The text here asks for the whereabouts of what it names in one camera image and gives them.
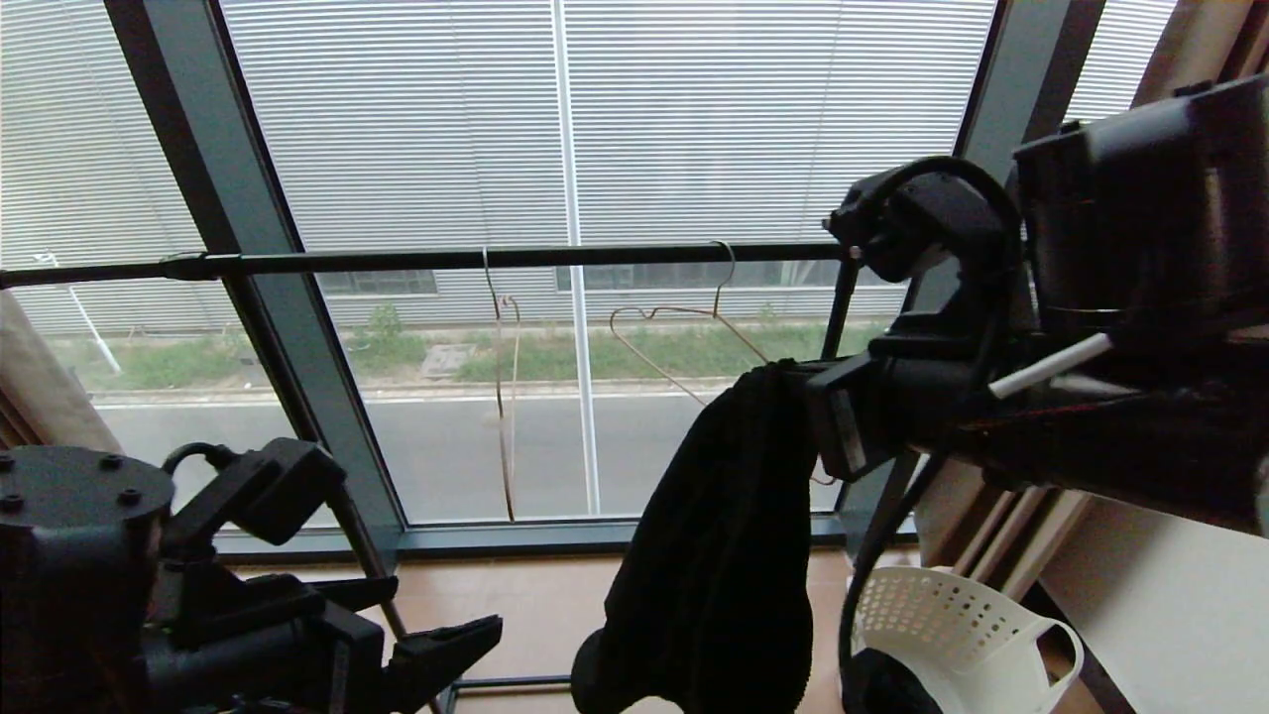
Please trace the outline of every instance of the beige curtain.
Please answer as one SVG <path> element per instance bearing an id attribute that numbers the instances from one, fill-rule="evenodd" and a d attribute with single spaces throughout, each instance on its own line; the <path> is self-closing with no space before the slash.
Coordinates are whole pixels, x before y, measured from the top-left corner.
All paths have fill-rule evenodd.
<path id="1" fill-rule="evenodd" d="M 0 449 L 57 444 L 119 451 L 79 383 L 57 364 L 18 299 L 0 290 Z"/>
<path id="2" fill-rule="evenodd" d="M 1133 105 L 1203 80 L 1265 70 L 1269 3 L 1180 0 L 1146 67 Z M 968 467 L 949 467 L 916 509 L 921 563 L 1020 599 L 1079 525 L 1093 497 L 1060 490 L 1008 493 Z"/>

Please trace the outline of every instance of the road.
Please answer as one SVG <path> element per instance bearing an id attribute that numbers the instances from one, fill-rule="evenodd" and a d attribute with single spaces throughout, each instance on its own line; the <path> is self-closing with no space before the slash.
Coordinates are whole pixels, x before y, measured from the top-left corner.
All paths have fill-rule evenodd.
<path id="1" fill-rule="evenodd" d="M 367 411 L 411 523 L 506 516 L 492 399 L 371 402 Z M 586 515 L 577 397 L 520 398 L 515 405 L 516 516 Z M 685 396 L 595 399 L 600 507 L 604 516 L 642 512 L 679 443 L 700 412 Z M 190 441 L 256 449 L 294 436 L 278 405 L 103 407 L 102 417 L 129 457 L 159 464 Z M 190 459 L 178 474 L 178 502 L 211 478 Z M 811 484 L 817 509 L 835 491 Z M 334 525 L 329 512 L 313 525 Z"/>

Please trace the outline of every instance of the clothes hanger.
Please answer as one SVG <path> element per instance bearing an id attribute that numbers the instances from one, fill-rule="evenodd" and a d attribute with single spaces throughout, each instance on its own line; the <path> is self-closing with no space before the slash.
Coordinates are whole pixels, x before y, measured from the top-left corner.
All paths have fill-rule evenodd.
<path id="1" fill-rule="evenodd" d="M 497 403 L 497 453 L 503 464 L 503 498 L 506 502 L 506 519 L 515 523 L 515 506 L 511 484 L 515 481 L 515 388 L 520 373 L 520 304 L 510 294 L 499 297 L 494 289 L 494 275 L 489 269 L 489 246 L 481 247 L 485 260 L 485 284 L 494 301 L 494 401 Z M 515 346 L 511 350 L 511 408 L 510 419 L 503 407 L 503 307 L 515 311 Z"/>
<path id="2" fill-rule="evenodd" d="M 747 336 L 745 336 L 744 332 L 741 332 L 736 327 L 736 325 L 731 323 L 731 321 L 728 321 L 727 317 L 723 317 L 722 313 L 718 312 L 718 303 L 722 301 L 722 288 L 726 287 L 727 283 L 731 282 L 731 278 L 736 274 L 736 252 L 731 249 L 731 245 L 725 240 L 712 240 L 711 242 L 717 242 L 718 245 L 726 247 L 727 255 L 731 256 L 731 269 L 727 271 L 727 276 L 723 278 L 723 280 L 718 283 L 718 287 L 714 289 L 713 309 L 700 309 L 698 307 L 680 307 L 678 304 L 659 304 L 656 307 L 652 307 L 651 309 L 645 309 L 642 307 L 636 307 L 636 306 L 627 306 L 627 307 L 618 307 L 613 309 L 610 315 L 608 315 L 608 328 L 613 332 L 613 336 L 621 340 L 621 342 L 624 344 L 627 349 L 633 351 L 634 355 L 638 356 L 638 359 L 642 360 L 648 368 L 656 370 L 656 374 L 669 380 L 670 384 L 673 384 L 674 387 L 685 392 L 692 399 L 695 399 L 698 403 L 700 403 L 702 407 L 706 405 L 704 399 L 702 399 L 697 393 L 684 387 L 683 383 L 670 377 L 669 373 L 659 368 L 655 363 L 652 363 L 652 360 L 648 359 L 647 354 L 640 351 L 637 346 L 631 344 L 631 341 L 626 339 L 626 336 L 617 330 L 617 316 L 621 315 L 622 312 L 638 312 L 638 316 L 642 317 L 643 320 L 654 320 L 656 318 L 657 315 L 662 312 L 687 312 L 693 315 L 704 315 L 707 317 L 722 322 L 723 326 L 731 330 L 733 335 L 736 335 L 742 342 L 745 342 L 745 346 L 750 347 L 754 351 L 754 354 L 758 355 L 758 359 L 761 360 L 763 364 L 770 363 L 766 354 L 763 354 L 761 349 L 759 349 Z"/>

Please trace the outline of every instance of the perforated basket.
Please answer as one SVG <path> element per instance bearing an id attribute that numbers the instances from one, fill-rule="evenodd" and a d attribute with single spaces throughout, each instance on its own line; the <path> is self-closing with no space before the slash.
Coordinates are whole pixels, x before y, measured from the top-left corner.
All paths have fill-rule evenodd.
<path id="1" fill-rule="evenodd" d="M 1036 640 L 1061 628 L 1075 666 L 1048 681 Z M 1084 665 L 1065 623 L 1041 618 L 981 583 L 928 568 L 878 568 L 855 615 L 851 653 L 902 662 L 944 714 L 1048 714 Z"/>

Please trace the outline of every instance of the street lamp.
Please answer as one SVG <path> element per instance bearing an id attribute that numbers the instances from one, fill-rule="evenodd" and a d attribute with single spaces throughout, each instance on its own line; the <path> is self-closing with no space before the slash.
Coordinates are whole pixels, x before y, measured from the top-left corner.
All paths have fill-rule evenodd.
<path id="1" fill-rule="evenodd" d="M 36 255 L 32 255 L 32 259 L 41 265 L 52 265 L 53 268 L 60 266 L 57 263 L 57 255 L 55 255 L 52 250 L 37 252 Z M 84 303 L 80 302 L 79 294 L 75 294 L 75 288 L 67 284 L 66 292 L 71 293 L 71 302 L 75 302 L 75 307 L 80 311 L 80 316 L 82 316 L 84 321 L 88 323 L 88 328 L 93 332 L 93 339 L 96 341 L 96 347 L 102 350 L 102 356 L 105 356 L 107 364 L 110 365 L 114 374 L 122 374 L 123 368 L 121 368 L 119 361 L 114 359 L 114 353 L 110 351 L 110 345 L 107 344 L 105 340 L 102 339 L 102 334 L 96 331 L 96 325 L 93 323 L 93 317 L 88 316 L 88 309 L 85 309 Z"/>

